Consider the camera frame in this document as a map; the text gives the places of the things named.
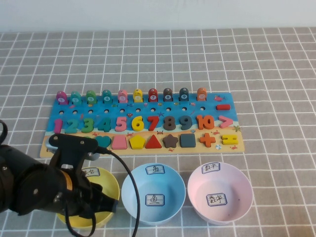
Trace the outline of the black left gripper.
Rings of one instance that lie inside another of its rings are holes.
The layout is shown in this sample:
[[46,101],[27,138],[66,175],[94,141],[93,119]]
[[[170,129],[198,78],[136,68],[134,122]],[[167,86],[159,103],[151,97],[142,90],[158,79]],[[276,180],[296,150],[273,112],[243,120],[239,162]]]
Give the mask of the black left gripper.
[[62,169],[60,173],[65,184],[59,192],[58,214],[91,219],[98,212],[116,213],[118,200],[104,195],[103,187],[91,182],[83,170]]

